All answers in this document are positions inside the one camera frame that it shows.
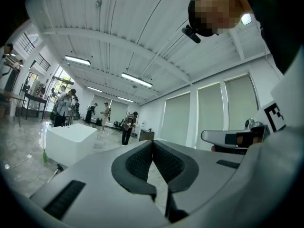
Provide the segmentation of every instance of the gray jacket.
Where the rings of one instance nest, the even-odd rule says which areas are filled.
[[[66,116],[67,110],[71,106],[72,106],[72,97],[68,97],[68,95],[65,92],[62,92],[58,99],[57,113],[61,116],[63,116],[63,114],[65,114]]]

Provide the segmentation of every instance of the black shirt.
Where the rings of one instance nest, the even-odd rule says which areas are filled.
[[[303,43],[301,0],[247,0],[261,23],[262,38],[284,74]]]

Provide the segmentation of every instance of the ceiling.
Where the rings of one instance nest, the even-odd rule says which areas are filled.
[[[26,8],[76,82],[143,104],[209,76],[211,68],[226,70],[265,51],[253,16],[248,25],[239,23],[229,33],[200,37],[195,44],[181,32],[188,23],[188,3],[27,0]],[[65,55],[88,59],[91,65],[68,66]],[[122,78],[123,72],[152,83],[152,88]]]

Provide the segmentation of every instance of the glossy tile floor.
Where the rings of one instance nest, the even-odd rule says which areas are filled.
[[[85,124],[83,120],[79,120],[78,123]],[[43,164],[42,159],[42,151],[46,147],[47,129],[51,127],[47,120],[41,122],[38,118],[21,119],[21,127],[17,120],[13,122],[12,118],[0,119],[0,170],[7,183],[26,197],[30,197],[45,184],[57,169],[55,161],[48,158],[48,162]],[[101,127],[96,126],[96,128],[98,137],[94,152],[121,147],[122,132],[119,133],[111,128],[106,128],[105,132],[102,132]],[[130,137],[129,143],[137,141],[136,138]],[[155,204],[164,214],[168,186],[153,162],[148,183],[156,187]]]

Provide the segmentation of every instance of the person in gray jacket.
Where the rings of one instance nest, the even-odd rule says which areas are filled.
[[[75,89],[71,89],[68,93],[62,92],[60,94],[54,127],[60,127],[66,121],[67,110],[72,106],[72,96],[75,96],[75,94]]]

